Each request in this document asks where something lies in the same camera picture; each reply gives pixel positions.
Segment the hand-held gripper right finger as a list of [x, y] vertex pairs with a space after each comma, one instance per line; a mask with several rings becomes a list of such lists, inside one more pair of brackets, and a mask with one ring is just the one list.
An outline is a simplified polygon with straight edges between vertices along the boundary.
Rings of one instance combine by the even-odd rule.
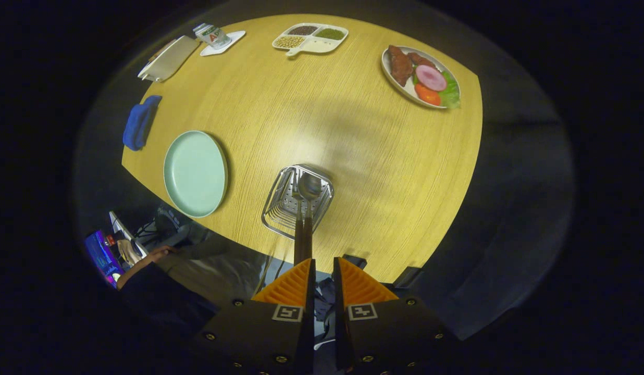
[[334, 259], [336, 363], [346, 374], [418, 374], [450, 351], [447, 326], [416, 296], [399, 297]]

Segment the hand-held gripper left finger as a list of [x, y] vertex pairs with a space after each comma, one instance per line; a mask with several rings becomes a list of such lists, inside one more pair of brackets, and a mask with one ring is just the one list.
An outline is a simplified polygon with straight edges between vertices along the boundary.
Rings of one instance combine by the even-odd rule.
[[195, 336], [195, 353], [228, 374], [311, 374], [315, 261], [306, 259], [252, 299], [224, 304]]

